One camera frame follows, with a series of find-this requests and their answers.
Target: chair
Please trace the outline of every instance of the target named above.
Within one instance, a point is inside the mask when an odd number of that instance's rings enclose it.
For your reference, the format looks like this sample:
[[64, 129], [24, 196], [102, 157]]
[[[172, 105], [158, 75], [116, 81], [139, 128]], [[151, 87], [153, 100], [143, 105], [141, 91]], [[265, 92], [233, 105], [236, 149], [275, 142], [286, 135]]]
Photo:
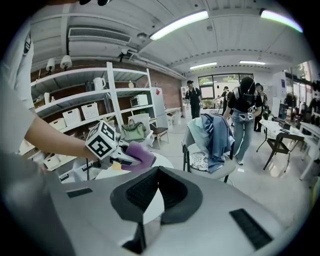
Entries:
[[166, 134], [167, 142], [169, 143], [169, 136], [168, 136], [168, 128], [166, 127], [151, 127], [151, 130], [153, 131], [153, 135], [156, 137], [160, 148], [160, 141], [161, 141], [161, 136]]
[[197, 174], [200, 176], [204, 176], [207, 178], [211, 178], [214, 180], [219, 180], [224, 177], [224, 182], [227, 183], [229, 174], [231, 174], [236, 169], [236, 164], [232, 161], [233, 155], [234, 155], [234, 146], [235, 143], [232, 143], [231, 145], [231, 151], [229, 158], [225, 158], [225, 162], [223, 167], [216, 170], [213, 173], [209, 173], [207, 170], [200, 170], [194, 165], [190, 165], [190, 159], [191, 157], [195, 156], [195, 154], [204, 154], [203, 152], [195, 152], [190, 155], [188, 147], [192, 144], [195, 144], [195, 140], [187, 127], [185, 136], [184, 136], [184, 144], [182, 145], [182, 152], [183, 152], [183, 171], [186, 169], [187, 165], [187, 172]]
[[128, 123], [130, 124], [130, 120], [133, 120], [135, 123], [141, 122], [145, 127], [144, 131], [144, 141], [140, 142], [142, 145], [146, 147], [152, 147], [155, 138], [152, 136], [153, 131], [150, 129], [149, 125], [149, 114], [136, 114], [128, 117]]

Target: jeans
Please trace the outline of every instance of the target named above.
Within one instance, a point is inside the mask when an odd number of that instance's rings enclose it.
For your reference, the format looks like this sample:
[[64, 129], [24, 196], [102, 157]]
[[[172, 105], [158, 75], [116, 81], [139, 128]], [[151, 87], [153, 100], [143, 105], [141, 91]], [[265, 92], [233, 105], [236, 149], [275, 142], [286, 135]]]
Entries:
[[191, 104], [191, 115], [192, 119], [200, 117], [200, 106], [196, 104]]
[[250, 120], [245, 123], [240, 122], [239, 114], [242, 113], [243, 112], [234, 109], [232, 115], [234, 124], [233, 135], [235, 139], [233, 153], [236, 154], [238, 149], [240, 148], [239, 153], [237, 154], [237, 158], [239, 161], [243, 160], [252, 140], [252, 135], [254, 133], [254, 120]]

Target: man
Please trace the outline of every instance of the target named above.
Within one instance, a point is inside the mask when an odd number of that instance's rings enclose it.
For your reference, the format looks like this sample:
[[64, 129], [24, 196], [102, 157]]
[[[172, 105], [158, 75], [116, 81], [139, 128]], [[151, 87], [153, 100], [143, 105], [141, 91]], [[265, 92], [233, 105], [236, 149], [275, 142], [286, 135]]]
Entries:
[[262, 100], [262, 109], [261, 109], [261, 114], [258, 115], [255, 119], [254, 119], [254, 131], [261, 133], [261, 126], [262, 124], [260, 123], [260, 120], [262, 119], [263, 113], [266, 110], [267, 107], [267, 96], [264, 93], [264, 88], [260, 83], [256, 83], [255, 84], [255, 89], [256, 92], [258, 93], [258, 95], [260, 95], [261, 100]]
[[215, 98], [214, 100], [218, 100], [223, 98], [223, 110], [222, 110], [222, 115], [224, 115], [224, 113], [226, 112], [227, 109], [227, 105], [228, 105], [228, 100], [231, 97], [231, 92], [229, 91], [229, 87], [225, 86], [223, 89], [223, 93], [221, 94], [221, 96]]
[[260, 115], [261, 108], [262, 100], [256, 91], [255, 81], [251, 77], [243, 78], [240, 86], [233, 90], [223, 115], [227, 119], [233, 109], [235, 139], [233, 152], [236, 154], [239, 150], [235, 156], [239, 165], [244, 164], [244, 156], [254, 132], [254, 118]]
[[[51, 1], [51, 4], [75, 2], [59, 0]], [[30, 85], [34, 55], [30, 28], [30, 20], [27, 20], [0, 62], [0, 150], [17, 152], [25, 138], [45, 152], [96, 160], [83, 140], [59, 132], [36, 115]]]
[[195, 119], [200, 116], [201, 93], [198, 88], [194, 88], [194, 81], [189, 80], [186, 84], [189, 90], [185, 93], [185, 99], [190, 100], [192, 119]]

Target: fluorescent light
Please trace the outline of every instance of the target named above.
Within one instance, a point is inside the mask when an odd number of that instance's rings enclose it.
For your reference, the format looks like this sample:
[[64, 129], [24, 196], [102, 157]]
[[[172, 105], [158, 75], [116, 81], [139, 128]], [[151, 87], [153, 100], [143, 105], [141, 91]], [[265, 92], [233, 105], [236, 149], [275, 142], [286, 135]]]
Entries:
[[265, 65], [265, 62], [260, 61], [251, 61], [251, 60], [240, 60], [240, 64], [257, 64], [257, 65]]
[[214, 65], [217, 65], [217, 63], [216, 62], [212, 62], [212, 63], [202, 64], [202, 65], [197, 65], [197, 66], [191, 66], [190, 69], [194, 70], [194, 69], [208, 67], [208, 66], [214, 66]]
[[303, 32], [302, 27], [298, 23], [296, 23], [294, 20], [289, 19], [285, 16], [282, 16], [276, 12], [273, 12], [270, 10], [264, 10], [261, 13], [261, 18], [266, 18], [266, 19], [270, 19], [270, 20], [273, 20], [276, 22], [280, 22], [280, 23], [286, 24], [287, 26], [289, 26], [295, 30], [298, 30], [301, 33]]
[[186, 25], [189, 25], [194, 22], [202, 21], [205, 19], [208, 19], [209, 15], [206, 10], [202, 10], [193, 14], [190, 14], [188, 16], [185, 16], [183, 18], [180, 18], [169, 25], [166, 25], [165, 27], [161, 28], [157, 32], [153, 33], [150, 38], [154, 41], [164, 37], [165, 35], [171, 33], [172, 31], [175, 31], [179, 28], [182, 28]]

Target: clothing pile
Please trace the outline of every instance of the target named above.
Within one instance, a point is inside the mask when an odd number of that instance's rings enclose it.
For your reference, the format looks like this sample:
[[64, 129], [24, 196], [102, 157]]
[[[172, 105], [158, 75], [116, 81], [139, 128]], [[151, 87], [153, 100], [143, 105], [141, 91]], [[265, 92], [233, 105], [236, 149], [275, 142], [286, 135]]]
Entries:
[[234, 135], [227, 121], [219, 114], [204, 114], [188, 123], [188, 128], [193, 140], [199, 148], [201, 157], [207, 163], [194, 163], [198, 166], [205, 166], [199, 171], [213, 173], [224, 166], [224, 153], [231, 150], [235, 141]]

